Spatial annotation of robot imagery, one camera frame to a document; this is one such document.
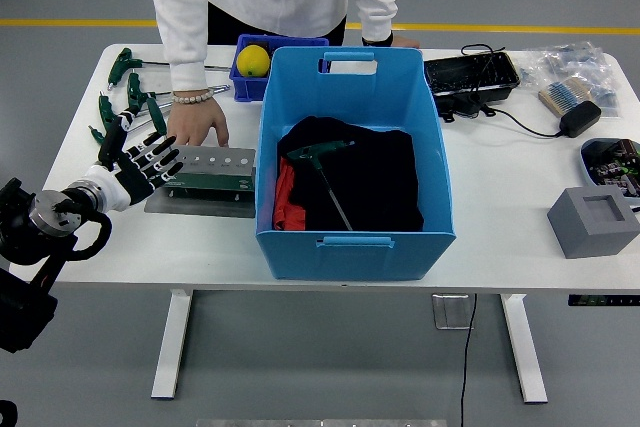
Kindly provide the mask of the person's right hand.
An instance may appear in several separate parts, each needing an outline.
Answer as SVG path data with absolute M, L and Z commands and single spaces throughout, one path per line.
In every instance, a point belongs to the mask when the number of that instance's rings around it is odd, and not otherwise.
M 211 129 L 220 147 L 227 147 L 229 142 L 226 116 L 214 98 L 195 104 L 173 102 L 167 129 L 178 145 L 200 146 Z

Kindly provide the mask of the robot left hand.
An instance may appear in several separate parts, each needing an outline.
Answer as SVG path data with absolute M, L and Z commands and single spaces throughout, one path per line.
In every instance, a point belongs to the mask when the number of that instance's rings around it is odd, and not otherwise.
M 107 128 L 97 161 L 78 186 L 93 197 L 101 213 L 124 211 L 150 197 L 183 167 L 177 160 L 176 138 L 162 139 L 151 133 L 141 143 L 125 148 L 135 114 L 125 110 L 117 114 Z

